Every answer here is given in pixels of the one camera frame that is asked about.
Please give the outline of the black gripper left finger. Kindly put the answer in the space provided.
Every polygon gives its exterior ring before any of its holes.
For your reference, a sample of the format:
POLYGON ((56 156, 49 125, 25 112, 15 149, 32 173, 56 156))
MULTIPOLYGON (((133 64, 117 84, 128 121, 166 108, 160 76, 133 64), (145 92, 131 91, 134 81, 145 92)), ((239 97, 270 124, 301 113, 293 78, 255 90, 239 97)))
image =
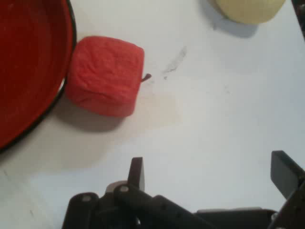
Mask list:
POLYGON ((211 224, 163 196, 144 192, 143 158, 131 161, 128 179, 102 197, 88 192, 69 201, 65 229, 209 229, 211 224))

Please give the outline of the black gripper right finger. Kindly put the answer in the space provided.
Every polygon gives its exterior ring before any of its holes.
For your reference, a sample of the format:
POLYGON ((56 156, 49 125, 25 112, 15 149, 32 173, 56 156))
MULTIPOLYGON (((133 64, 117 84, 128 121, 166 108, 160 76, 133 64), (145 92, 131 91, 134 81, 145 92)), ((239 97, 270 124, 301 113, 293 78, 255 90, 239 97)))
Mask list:
POLYGON ((270 229, 305 227, 305 171, 284 151, 273 151, 271 180, 285 198, 271 217, 270 229))

